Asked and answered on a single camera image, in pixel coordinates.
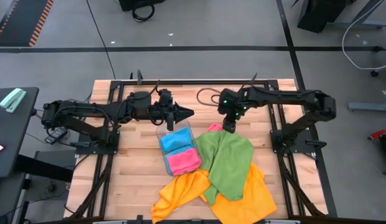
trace concrete floor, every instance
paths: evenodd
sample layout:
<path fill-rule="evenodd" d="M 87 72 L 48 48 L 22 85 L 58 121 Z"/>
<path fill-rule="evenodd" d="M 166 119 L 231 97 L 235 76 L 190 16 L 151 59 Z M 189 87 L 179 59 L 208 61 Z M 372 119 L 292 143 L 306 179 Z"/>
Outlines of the concrete floor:
<path fill-rule="evenodd" d="M 295 46 L 341 46 L 344 29 L 326 27 L 320 34 L 296 28 L 301 2 L 282 0 Z M 339 21 L 351 20 L 367 0 L 348 6 Z M 0 20 L 10 0 L 0 0 Z M 287 46 L 275 1 L 167 0 L 156 6 L 149 21 L 138 24 L 112 0 L 90 0 L 94 17 L 109 47 L 262 45 Z M 386 21 L 386 1 L 371 19 Z M 352 30 L 348 46 L 386 45 L 386 28 Z M 36 47 L 102 47 L 85 0 L 55 1 Z M 386 64 L 386 52 L 348 52 L 362 66 Z M 386 128 L 386 114 L 350 112 L 349 101 L 384 102 L 386 71 L 373 78 L 358 70 L 342 52 L 297 52 L 307 89 L 319 89 L 337 101 L 338 117 L 317 125 L 328 176 L 340 217 L 386 220 L 386 160 L 376 141 L 367 136 Z M 197 51 L 111 52 L 116 77 L 129 78 L 140 69 L 144 78 L 295 78 L 289 52 Z M 95 79 L 112 79 L 103 52 L 0 54 L 0 87 L 37 86 L 36 108 L 58 99 L 85 99 Z M 27 130 L 43 139 L 39 120 Z M 66 149 L 47 146 L 28 136 L 21 153 Z M 62 201 L 30 205 L 27 218 L 33 222 L 58 220 Z"/>

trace yellow cloth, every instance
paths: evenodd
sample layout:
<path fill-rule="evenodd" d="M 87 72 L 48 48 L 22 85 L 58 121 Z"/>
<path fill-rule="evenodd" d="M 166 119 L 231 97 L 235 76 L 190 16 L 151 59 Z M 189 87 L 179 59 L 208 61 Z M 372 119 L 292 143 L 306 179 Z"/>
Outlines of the yellow cloth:
<path fill-rule="evenodd" d="M 241 200 L 227 200 L 218 194 L 212 212 L 223 224 L 251 224 L 276 211 L 273 198 L 264 181 L 264 174 L 251 163 Z"/>
<path fill-rule="evenodd" d="M 263 181 L 263 173 L 251 164 L 241 200 L 228 201 L 218 194 L 210 206 L 217 218 L 225 224 L 251 224 L 276 211 L 273 198 Z M 174 178 L 160 191 L 160 200 L 152 207 L 152 220 L 157 223 L 167 218 L 174 209 L 200 196 L 207 202 L 204 192 L 211 185 L 208 172 L 196 170 Z"/>
<path fill-rule="evenodd" d="M 208 171 L 198 169 L 175 177 L 160 190 L 160 200 L 151 208 L 153 223 L 167 218 L 174 209 L 203 194 L 211 185 L 208 176 Z"/>

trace clear plastic container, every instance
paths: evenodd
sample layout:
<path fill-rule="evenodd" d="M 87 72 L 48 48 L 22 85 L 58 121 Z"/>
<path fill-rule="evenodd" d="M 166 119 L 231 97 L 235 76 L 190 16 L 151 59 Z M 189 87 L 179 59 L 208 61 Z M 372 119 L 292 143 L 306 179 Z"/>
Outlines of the clear plastic container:
<path fill-rule="evenodd" d="M 182 175 L 200 167 L 202 159 L 187 120 L 174 124 L 173 131 L 168 131 L 167 125 L 163 124 L 156 134 L 169 175 Z"/>

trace wooden table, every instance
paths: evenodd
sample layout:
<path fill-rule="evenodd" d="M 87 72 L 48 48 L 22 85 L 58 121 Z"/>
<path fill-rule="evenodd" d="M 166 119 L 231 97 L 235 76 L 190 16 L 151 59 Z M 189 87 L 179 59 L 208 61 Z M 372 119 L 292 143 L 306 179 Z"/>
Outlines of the wooden table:
<path fill-rule="evenodd" d="M 107 103 L 110 82 L 110 80 L 95 81 L 91 102 Z M 278 80 L 278 84 L 281 90 L 296 90 L 292 79 Z M 216 107 L 204 106 L 197 102 L 196 93 L 203 87 L 212 87 L 221 91 L 223 88 L 238 90 L 241 85 L 160 85 L 159 87 L 159 89 L 168 88 L 172 91 L 174 101 L 195 111 L 195 115 L 188 118 L 188 121 L 196 137 L 204 133 L 211 124 L 222 123 L 224 118 L 218 114 Z M 126 86 L 124 98 L 131 91 L 150 91 L 152 88 L 153 86 L 150 85 Z M 213 92 L 203 91 L 200 99 L 210 103 L 211 95 Z M 157 99 L 158 96 L 154 93 L 152 102 Z M 285 105 L 284 110 L 289 123 L 302 116 L 301 106 Z M 86 122 L 95 126 L 103 125 L 102 119 L 91 118 Z M 120 128 L 119 152 L 114 156 L 105 220 L 135 220 L 137 215 L 143 215 L 145 220 L 151 219 L 151 206 L 159 199 L 160 189 L 173 179 L 167 175 L 155 130 L 156 126 L 150 121 L 131 121 Z M 272 150 L 270 130 L 269 111 L 265 106 L 249 110 L 237 122 L 236 133 L 248 138 L 254 145 L 252 160 L 265 174 L 265 183 L 277 205 L 277 211 L 268 218 L 287 218 L 280 170 L 277 156 Z M 71 210 L 77 209 L 91 189 L 96 157 L 90 155 L 74 172 L 67 201 L 67 207 Z M 303 154 L 295 154 L 295 164 L 301 188 L 319 210 L 327 213 L 315 161 Z M 291 194 L 291 198 L 294 213 L 297 214 L 295 194 Z M 100 199 L 101 192 L 96 197 L 94 215 L 98 214 Z M 216 219 L 216 217 L 207 204 L 197 198 L 174 211 L 168 219 Z"/>

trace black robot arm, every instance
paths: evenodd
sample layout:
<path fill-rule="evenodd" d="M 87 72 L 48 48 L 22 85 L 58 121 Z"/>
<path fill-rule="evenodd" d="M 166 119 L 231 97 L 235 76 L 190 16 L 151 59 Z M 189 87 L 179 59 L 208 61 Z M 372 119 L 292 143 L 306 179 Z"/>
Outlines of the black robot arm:
<path fill-rule="evenodd" d="M 158 91 L 159 101 L 151 104 L 151 93 L 141 91 L 131 93 L 122 102 L 108 105 L 96 103 L 77 103 L 74 101 L 54 101 L 44 104 L 42 124 L 45 129 L 65 127 L 90 137 L 96 144 L 113 144 L 117 138 L 119 123 L 130 120 L 150 120 L 154 125 L 167 123 L 167 129 L 173 131 L 173 122 L 178 123 L 194 115 L 194 111 L 173 103 L 172 94 L 167 89 Z M 107 118 L 108 126 L 94 127 L 76 117 Z"/>
<path fill-rule="evenodd" d="M 329 121 L 336 117 L 335 99 L 318 90 L 281 91 L 266 90 L 250 86 L 239 91 L 224 89 L 219 97 L 218 112 L 225 114 L 223 129 L 233 133 L 236 120 L 245 115 L 249 108 L 257 108 L 267 104 L 303 105 L 305 115 L 294 123 L 286 124 L 282 129 L 282 142 L 291 144 L 302 130 L 317 121 Z"/>

